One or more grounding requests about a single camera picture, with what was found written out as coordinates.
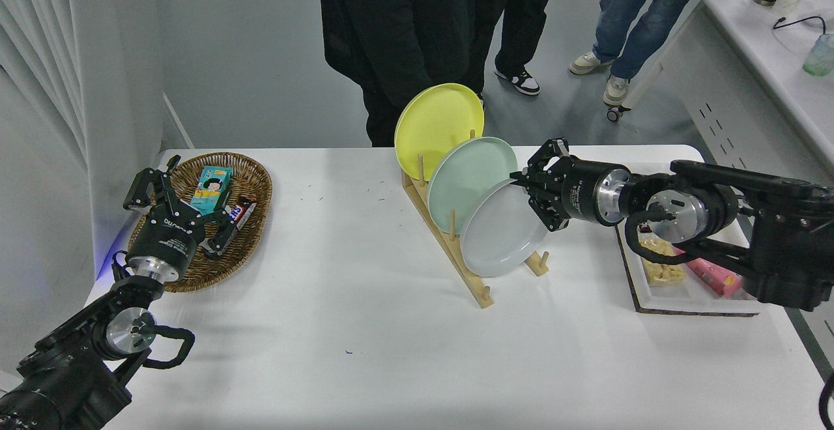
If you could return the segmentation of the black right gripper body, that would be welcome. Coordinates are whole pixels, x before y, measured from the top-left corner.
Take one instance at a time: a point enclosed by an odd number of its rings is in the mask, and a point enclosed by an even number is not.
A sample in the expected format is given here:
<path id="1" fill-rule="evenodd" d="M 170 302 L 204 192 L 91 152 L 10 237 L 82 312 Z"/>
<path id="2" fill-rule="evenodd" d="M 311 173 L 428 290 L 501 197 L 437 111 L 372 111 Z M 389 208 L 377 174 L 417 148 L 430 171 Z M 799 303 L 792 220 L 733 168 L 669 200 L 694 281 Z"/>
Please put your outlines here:
<path id="1" fill-rule="evenodd" d="M 617 206 L 601 209 L 599 195 L 603 182 L 616 172 L 617 165 L 563 156 L 551 166 L 551 174 L 558 177 L 559 202 L 571 218 L 587 220 L 599 225 L 617 224 Z"/>

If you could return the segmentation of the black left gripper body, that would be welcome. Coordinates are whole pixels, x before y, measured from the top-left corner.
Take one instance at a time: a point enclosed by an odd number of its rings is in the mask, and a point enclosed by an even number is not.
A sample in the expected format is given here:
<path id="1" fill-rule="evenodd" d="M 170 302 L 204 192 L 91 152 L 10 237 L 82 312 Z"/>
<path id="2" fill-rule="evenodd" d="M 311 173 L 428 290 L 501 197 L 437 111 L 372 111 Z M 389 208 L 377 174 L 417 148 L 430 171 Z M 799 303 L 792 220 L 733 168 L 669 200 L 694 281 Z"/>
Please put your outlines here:
<path id="1" fill-rule="evenodd" d="M 152 210 L 146 216 L 133 246 L 129 249 L 129 267 L 134 272 L 155 268 L 158 272 L 185 272 L 199 243 L 194 238 L 200 213 L 177 210 Z"/>

